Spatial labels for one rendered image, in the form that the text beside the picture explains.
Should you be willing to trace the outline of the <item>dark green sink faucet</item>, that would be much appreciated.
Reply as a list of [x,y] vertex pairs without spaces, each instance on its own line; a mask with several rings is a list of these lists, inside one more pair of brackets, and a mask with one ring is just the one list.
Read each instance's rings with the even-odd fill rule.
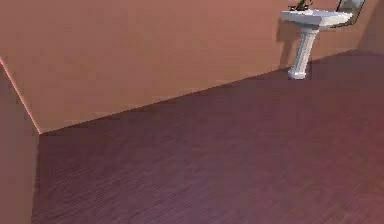
[[290,5],[289,10],[305,11],[305,10],[308,10],[312,4],[313,4],[313,0],[299,0],[299,2],[296,5]]

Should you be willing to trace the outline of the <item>white pedestal sink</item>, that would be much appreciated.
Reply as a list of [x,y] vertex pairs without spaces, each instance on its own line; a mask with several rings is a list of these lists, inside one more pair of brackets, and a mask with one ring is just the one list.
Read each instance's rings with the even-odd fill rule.
[[288,71],[291,79],[306,78],[306,68],[316,35],[323,28],[346,23],[352,13],[309,9],[305,11],[282,11],[280,17],[300,27],[300,40],[293,64]]

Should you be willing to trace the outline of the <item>dark framed wall mirror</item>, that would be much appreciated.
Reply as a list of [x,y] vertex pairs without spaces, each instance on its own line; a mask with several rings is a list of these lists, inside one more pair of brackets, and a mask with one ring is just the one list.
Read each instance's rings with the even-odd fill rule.
[[352,17],[343,26],[353,25],[356,23],[365,0],[340,0],[336,8],[337,12],[351,13]]

